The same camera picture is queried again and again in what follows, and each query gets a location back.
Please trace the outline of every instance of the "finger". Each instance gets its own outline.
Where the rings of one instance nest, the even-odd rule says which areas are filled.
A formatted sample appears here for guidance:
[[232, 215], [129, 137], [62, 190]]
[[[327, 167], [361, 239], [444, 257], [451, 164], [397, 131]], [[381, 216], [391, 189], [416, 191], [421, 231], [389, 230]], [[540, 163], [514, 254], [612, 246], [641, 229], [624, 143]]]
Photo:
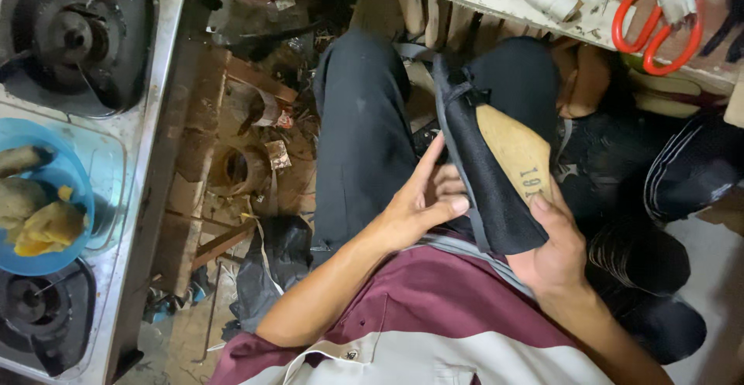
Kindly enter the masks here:
[[437, 185], [437, 198], [445, 194], [464, 194], [467, 192], [465, 182], [457, 180], [448, 180]]
[[445, 164], [439, 168], [437, 175], [434, 176], [434, 184], [438, 185], [445, 180], [460, 179], [460, 172], [454, 164]]
[[551, 189], [553, 190], [553, 205], [560, 209], [571, 220], [574, 220], [574, 214], [571, 212], [571, 209], [568, 208], [565, 199], [563, 199], [563, 192], [560, 191], [560, 187], [558, 187], [558, 183], [553, 176], [551, 176]]
[[421, 161], [419, 161], [413, 176], [408, 182], [414, 183], [416, 186], [423, 186], [427, 183], [439, 156], [442, 154], [442, 150], [444, 150], [444, 133], [441, 132], [434, 138], [426, 153], [421, 157]]
[[530, 212], [555, 245], [575, 247], [583, 244], [583, 237], [573, 224], [573, 220], [557, 206], [548, 202], [542, 194], [532, 197]]
[[470, 209], [470, 201], [467, 199], [467, 196], [460, 194], [450, 200], [436, 202], [434, 205], [421, 211], [418, 218], [422, 228], [430, 229], [441, 223], [465, 215], [468, 209]]

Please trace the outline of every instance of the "knee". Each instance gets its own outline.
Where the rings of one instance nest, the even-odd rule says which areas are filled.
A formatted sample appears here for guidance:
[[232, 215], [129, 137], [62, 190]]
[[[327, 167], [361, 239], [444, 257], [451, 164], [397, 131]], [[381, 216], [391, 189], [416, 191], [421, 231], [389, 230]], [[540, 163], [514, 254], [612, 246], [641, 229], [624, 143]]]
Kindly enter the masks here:
[[514, 37], [501, 41], [487, 55], [495, 55], [500, 60], [516, 59], [519, 63], [553, 65], [550, 48], [544, 42], [532, 37]]
[[383, 38], [359, 28], [349, 29], [329, 48], [330, 60], [339, 60], [348, 66], [369, 67], [369, 63], [390, 67], [397, 54]]

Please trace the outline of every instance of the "burner grate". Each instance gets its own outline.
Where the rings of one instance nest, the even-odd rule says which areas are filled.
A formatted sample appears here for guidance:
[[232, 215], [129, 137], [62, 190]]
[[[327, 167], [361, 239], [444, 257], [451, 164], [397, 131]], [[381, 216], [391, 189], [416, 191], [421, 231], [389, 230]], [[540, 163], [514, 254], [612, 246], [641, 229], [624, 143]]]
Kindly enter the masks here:
[[12, 11], [0, 11], [12, 16], [15, 54], [0, 60], [0, 83], [12, 94], [39, 103], [29, 93], [27, 77], [53, 95], [83, 103], [70, 113], [105, 116], [139, 102], [150, 57], [152, 0], [18, 0], [14, 5]]

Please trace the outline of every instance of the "yellow food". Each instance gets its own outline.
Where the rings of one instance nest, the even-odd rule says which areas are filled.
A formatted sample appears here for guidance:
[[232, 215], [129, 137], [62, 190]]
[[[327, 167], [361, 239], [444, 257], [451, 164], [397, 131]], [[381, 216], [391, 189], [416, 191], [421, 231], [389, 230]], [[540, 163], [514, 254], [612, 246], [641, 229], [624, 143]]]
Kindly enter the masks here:
[[73, 192], [73, 190], [72, 190], [72, 188], [70, 186], [62, 186], [57, 191], [57, 196], [59, 196], [60, 199], [64, 200], [65, 202], [69, 202], [70, 201], [70, 197], [72, 196], [72, 192]]
[[31, 257], [62, 251], [80, 237], [84, 216], [74, 206], [58, 200], [33, 214], [18, 234], [15, 253]]

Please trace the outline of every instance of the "scissors handle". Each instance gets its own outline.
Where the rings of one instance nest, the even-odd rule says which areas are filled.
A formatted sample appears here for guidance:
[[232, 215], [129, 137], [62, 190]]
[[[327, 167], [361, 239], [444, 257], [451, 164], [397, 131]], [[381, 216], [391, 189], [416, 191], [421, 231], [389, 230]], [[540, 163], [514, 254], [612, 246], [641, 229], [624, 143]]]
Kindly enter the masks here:
[[656, 56], [656, 50], [663, 44], [666, 38], [672, 33], [672, 27], [666, 25], [661, 31], [649, 43], [649, 47], [646, 48], [644, 53], [644, 70], [652, 76], [664, 76], [671, 72], [679, 70], [685, 65], [690, 58], [695, 54], [697, 48], [700, 46], [702, 40], [702, 9], [704, 7], [703, 0], [696, 0], [697, 4], [697, 15], [695, 16], [695, 25], [693, 25], [692, 32], [690, 33], [690, 40], [687, 41], [687, 46], [684, 47], [682, 54], [677, 57], [671, 64], [663, 67], [656, 67], [653, 58]]
[[638, 35], [637, 40], [635, 40], [634, 43], [628, 43], [623, 38], [623, 22], [625, 21], [625, 16], [628, 14], [628, 9], [630, 9], [630, 6], [632, 6], [634, 2], [636, 2], [636, 0], [623, 0], [620, 3], [618, 10], [615, 12], [615, 18], [612, 20], [612, 42], [615, 44], [618, 51], [627, 54], [638, 52], [646, 45], [646, 42], [651, 36], [651, 32], [656, 29], [656, 24], [658, 24], [658, 20], [661, 19], [662, 14], [661, 7], [657, 5], [651, 11], [651, 16], [646, 20], [646, 24], [644, 25], [644, 28], [641, 29], [641, 33]]

